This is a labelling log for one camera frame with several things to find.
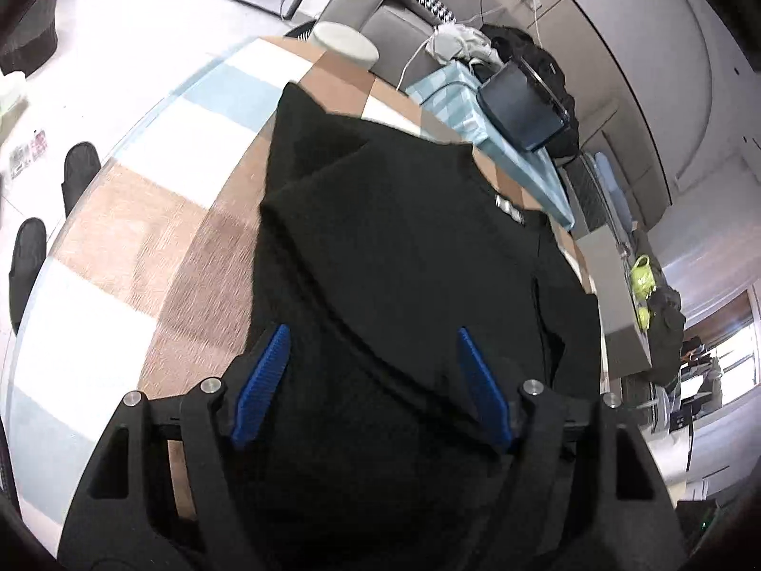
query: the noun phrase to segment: checkered tablecloth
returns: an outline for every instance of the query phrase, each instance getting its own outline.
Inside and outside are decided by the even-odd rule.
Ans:
[[[547,150],[524,152],[514,148],[478,105],[476,91],[480,85],[461,62],[453,61],[414,83],[406,93],[464,140],[482,150],[526,188],[548,215],[570,230],[574,221],[571,205]]]
[[[269,140],[288,81],[331,111],[459,140],[368,72],[289,39],[254,39],[208,64],[134,127],[56,239],[2,381],[24,520],[52,553],[124,393],[181,394],[243,348]],[[474,156],[511,202],[539,207]],[[591,291],[573,240],[553,228]]]

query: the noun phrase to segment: round white stool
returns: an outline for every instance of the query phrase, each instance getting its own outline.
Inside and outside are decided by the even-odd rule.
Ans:
[[[378,61],[378,49],[353,28],[332,21],[314,24],[309,42],[328,51],[335,51],[364,70],[370,70]]]

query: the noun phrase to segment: black and white checkered fabric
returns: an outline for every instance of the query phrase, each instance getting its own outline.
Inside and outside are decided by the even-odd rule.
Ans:
[[[439,0],[414,0],[420,6],[431,12],[431,15],[435,16],[442,23],[455,22],[454,13],[449,10],[444,3]]]

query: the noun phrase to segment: black bag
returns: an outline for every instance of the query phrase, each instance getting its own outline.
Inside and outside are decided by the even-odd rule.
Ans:
[[[556,59],[549,52],[534,45],[534,39],[519,28],[504,28],[486,23],[481,27],[481,32],[492,41],[492,47],[497,50],[503,62],[519,57],[526,60],[529,66],[547,84],[547,87],[553,91],[562,106],[568,110],[571,116],[568,128],[554,136],[545,148],[553,159],[575,157],[579,152],[576,101],[566,91],[566,76]]]

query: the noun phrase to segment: white cloth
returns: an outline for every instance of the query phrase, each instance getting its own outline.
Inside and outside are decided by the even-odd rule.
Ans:
[[[427,51],[439,64],[447,64],[454,59],[477,60],[488,64],[494,70],[504,66],[492,47],[492,42],[475,28],[462,23],[442,23],[425,45]]]

